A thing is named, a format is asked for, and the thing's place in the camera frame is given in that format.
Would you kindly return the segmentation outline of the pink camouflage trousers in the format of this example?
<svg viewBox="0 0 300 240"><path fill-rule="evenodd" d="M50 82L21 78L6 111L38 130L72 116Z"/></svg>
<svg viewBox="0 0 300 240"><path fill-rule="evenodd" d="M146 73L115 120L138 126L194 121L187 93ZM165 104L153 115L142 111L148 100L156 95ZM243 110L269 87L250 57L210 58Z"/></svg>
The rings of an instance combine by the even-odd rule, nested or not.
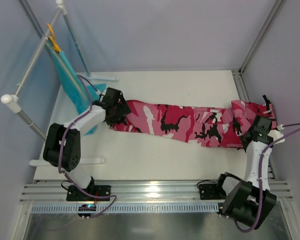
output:
<svg viewBox="0 0 300 240"><path fill-rule="evenodd" d="M245 134L256 116L270 119L277 127L274 107L265 104L231 101L229 108L178 106L128 100L130 114L110 126L112 130L165 137L200 147L242 148Z"/></svg>

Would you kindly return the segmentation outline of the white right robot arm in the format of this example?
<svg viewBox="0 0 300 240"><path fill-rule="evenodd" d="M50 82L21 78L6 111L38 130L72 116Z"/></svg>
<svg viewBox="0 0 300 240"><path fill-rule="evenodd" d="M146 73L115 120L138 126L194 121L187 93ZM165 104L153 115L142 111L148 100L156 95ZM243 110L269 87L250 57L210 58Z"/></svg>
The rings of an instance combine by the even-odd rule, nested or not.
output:
<svg viewBox="0 0 300 240"><path fill-rule="evenodd" d="M272 121L260 115L248 131L240 137L247 156L244 178L225 172L219 176L217 188L225 193L218 214L234 220L241 232L257 230L277 203L270 193L268 179L269 158L274 138L269 135Z"/></svg>

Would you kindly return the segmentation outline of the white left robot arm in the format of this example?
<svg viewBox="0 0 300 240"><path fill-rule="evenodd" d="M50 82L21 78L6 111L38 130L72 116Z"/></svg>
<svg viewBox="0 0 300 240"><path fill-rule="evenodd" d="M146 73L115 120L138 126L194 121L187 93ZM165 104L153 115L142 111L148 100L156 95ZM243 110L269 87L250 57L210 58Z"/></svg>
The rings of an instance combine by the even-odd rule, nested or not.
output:
<svg viewBox="0 0 300 240"><path fill-rule="evenodd" d="M89 107L75 119L50 125L43 159L56 167L80 191L91 195L94 178L80 164L81 139L98 124L105 122L109 126L114 125L129 113L131 110L123 93L108 87L100 100L91 101Z"/></svg>

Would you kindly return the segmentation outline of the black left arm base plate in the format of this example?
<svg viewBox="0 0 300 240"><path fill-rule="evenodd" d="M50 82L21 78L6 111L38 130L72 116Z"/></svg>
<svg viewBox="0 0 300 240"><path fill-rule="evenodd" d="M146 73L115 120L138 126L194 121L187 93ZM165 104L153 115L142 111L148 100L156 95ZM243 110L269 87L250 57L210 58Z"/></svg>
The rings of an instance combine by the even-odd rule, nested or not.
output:
<svg viewBox="0 0 300 240"><path fill-rule="evenodd" d="M68 202L109 202L110 201L110 195L111 195L111 186L110 185L95 185L88 187L87 189L84 189L87 194L93 195L99 198L92 198L82 191L80 191L77 187L74 185L70 185L68 187L66 201Z"/></svg>

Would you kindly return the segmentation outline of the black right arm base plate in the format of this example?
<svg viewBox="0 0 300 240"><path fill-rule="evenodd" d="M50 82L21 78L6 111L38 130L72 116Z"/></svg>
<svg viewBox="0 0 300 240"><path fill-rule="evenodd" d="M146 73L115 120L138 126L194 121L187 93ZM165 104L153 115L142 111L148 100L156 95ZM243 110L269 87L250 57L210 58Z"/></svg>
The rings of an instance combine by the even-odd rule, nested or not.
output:
<svg viewBox="0 0 300 240"><path fill-rule="evenodd" d="M197 185L200 200L224 200L226 192L217 183L200 183Z"/></svg>

